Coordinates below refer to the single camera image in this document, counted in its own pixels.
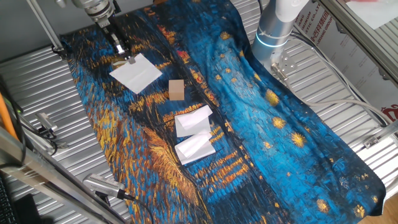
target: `white paper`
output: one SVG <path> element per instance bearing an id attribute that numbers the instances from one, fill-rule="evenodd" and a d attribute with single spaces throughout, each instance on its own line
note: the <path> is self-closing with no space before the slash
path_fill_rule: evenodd
<path id="1" fill-rule="evenodd" d="M 177 137 L 185 137 L 191 136 L 194 134 L 206 134 L 211 132 L 209 118 L 205 118 L 200 121 L 197 125 L 190 129 L 184 129 L 181 123 L 176 119 L 175 120 L 175 132 L 177 133 Z"/>
<path id="2" fill-rule="evenodd" d="M 197 125 L 200 121 L 209 117 L 213 112 L 208 105 L 202 106 L 201 108 L 192 111 L 190 113 L 181 114 L 175 117 L 184 129 L 190 129 Z"/>
<path id="3" fill-rule="evenodd" d="M 136 60 L 134 64 L 125 63 L 109 74 L 134 93 L 140 93 L 161 76 L 162 72 L 142 54 L 134 59 Z"/>
<path id="4" fill-rule="evenodd" d="M 211 145 L 211 143 L 209 141 L 207 141 L 206 143 L 204 143 L 204 145 L 202 145 L 202 147 L 197 150 L 196 153 L 194 153 L 192 156 L 190 156 L 189 158 L 186 158 L 180 151 L 177 151 L 177 155 L 178 158 L 181 161 L 182 165 L 185 165 L 189 162 L 193 162 L 197 159 L 201 159 L 205 156 L 209 156 L 213 153 L 215 153 L 216 150 L 213 148 L 213 146 Z"/>
<path id="5" fill-rule="evenodd" d="M 194 153 L 196 153 L 197 150 L 199 150 L 206 142 L 208 142 L 210 138 L 210 133 L 196 134 L 176 145 L 175 150 L 180 151 L 185 156 L 185 158 L 189 158 Z"/>
<path id="6" fill-rule="evenodd" d="M 210 107 L 206 105 L 190 113 L 176 116 L 175 132 L 177 133 L 177 137 L 211 132 L 208 117 L 212 113 Z"/>
<path id="7" fill-rule="evenodd" d="M 347 6 L 372 29 L 377 29 L 398 17 L 398 1 L 350 1 L 347 2 Z"/>

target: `small wooden cube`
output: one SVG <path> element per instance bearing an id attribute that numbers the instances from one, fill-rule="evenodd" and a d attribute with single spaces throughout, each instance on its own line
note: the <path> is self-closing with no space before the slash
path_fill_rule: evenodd
<path id="1" fill-rule="evenodd" d="M 184 100 L 184 80 L 169 80 L 169 99 Z"/>

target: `metal grating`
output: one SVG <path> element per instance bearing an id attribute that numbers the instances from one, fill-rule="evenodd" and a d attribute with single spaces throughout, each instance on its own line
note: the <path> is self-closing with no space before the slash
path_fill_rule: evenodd
<path id="1" fill-rule="evenodd" d="M 251 42 L 260 18 L 257 0 L 232 0 L 239 11 L 245 31 Z M 268 1 L 262 0 L 265 6 Z M 336 74 L 306 45 L 294 40 L 286 44 L 285 50 L 297 63 L 297 71 L 288 74 L 297 93 L 311 102 L 337 99 L 353 99 Z M 60 128 L 57 136 L 66 141 L 68 150 L 54 156 L 78 179 L 89 173 L 111 177 L 112 173 L 101 152 L 90 126 L 80 97 L 75 89 L 66 62 L 54 55 L 50 48 L 27 54 L 0 64 L 12 94 L 25 109 L 25 116 L 34 126 L 38 125 L 34 113 L 43 111 Z M 398 147 L 386 139 L 365 149 L 362 142 L 380 131 L 375 120 L 360 106 L 334 105 L 312 108 L 331 129 L 339 135 L 388 185 L 398 176 Z M 56 223 L 91 223 L 87 218 L 65 207 L 29 186 L 8 177 L 13 197 L 34 194 L 40 215 L 52 217 Z M 390 197 L 397 189 L 391 189 Z M 130 219 L 126 205 L 111 198 L 112 207 L 126 220 Z"/>
<path id="2" fill-rule="evenodd" d="M 81 103 L 68 64 L 61 61 L 51 48 L 45 48 L 0 65 L 0 73 L 9 85 L 11 94 L 22 106 L 25 118 L 35 127 L 34 114 L 42 111 L 55 121 L 59 141 L 68 143 L 54 158 L 79 180 L 89 173 L 112 177 L 109 165 Z M 32 187 L 12 177 L 7 181 L 14 198 L 33 194 L 39 214 L 52 217 L 56 223 L 89 223 L 86 217 L 58 203 Z M 115 211 L 126 220 L 131 219 L 122 200 L 110 198 Z"/>
<path id="3" fill-rule="evenodd" d="M 257 0 L 231 0 L 231 3 L 241 15 L 244 30 L 252 44 L 256 37 L 256 31 L 260 20 L 260 8 Z M 262 0 L 263 8 L 268 5 L 269 0 Z"/>

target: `metal frame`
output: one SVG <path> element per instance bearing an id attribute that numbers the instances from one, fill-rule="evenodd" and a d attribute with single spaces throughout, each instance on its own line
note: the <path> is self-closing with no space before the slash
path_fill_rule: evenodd
<path id="1" fill-rule="evenodd" d="M 6 130 L 0 128 L 0 163 L 16 163 L 22 157 L 22 144 Z M 96 223 L 124 223 L 106 203 L 102 202 L 48 153 L 35 147 L 35 151 L 26 150 L 24 166 L 21 168 L 6 167 L 3 171 L 25 184 L 47 194 L 49 197 L 71 206 Z"/>
<path id="2" fill-rule="evenodd" d="M 45 33 L 48 35 L 48 37 L 51 40 L 51 43 L 54 45 L 54 50 L 55 51 L 62 51 L 63 47 L 60 42 L 60 39 L 56 35 L 54 29 L 51 27 L 49 20 L 46 18 L 44 15 L 42 9 L 40 8 L 39 4 L 37 3 L 36 0 L 26 0 L 27 3 L 29 4 L 30 8 L 32 11 L 35 13 L 37 20 L 39 20 L 40 24 L 42 25 Z"/>
<path id="3" fill-rule="evenodd" d="M 398 87 L 397 54 L 394 52 L 394 47 L 391 47 L 398 43 L 382 38 L 377 30 L 371 29 L 350 9 L 344 0 L 318 0 L 318 2 L 379 67 L 380 72 L 385 73 Z"/>

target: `starry night fabric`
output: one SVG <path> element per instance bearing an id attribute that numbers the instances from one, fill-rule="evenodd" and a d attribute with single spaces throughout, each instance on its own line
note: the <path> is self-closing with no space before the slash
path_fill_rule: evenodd
<path id="1" fill-rule="evenodd" d="M 163 74 L 139 94 L 109 75 L 115 52 L 91 26 L 62 37 L 114 173 L 156 223 L 357 223 L 380 215 L 377 175 L 251 53 L 227 0 L 168 0 L 117 18 L 134 55 Z M 183 79 L 185 100 L 170 101 Z M 174 116 L 204 105 L 216 153 L 182 166 Z M 150 223 L 126 202 L 136 223 Z"/>

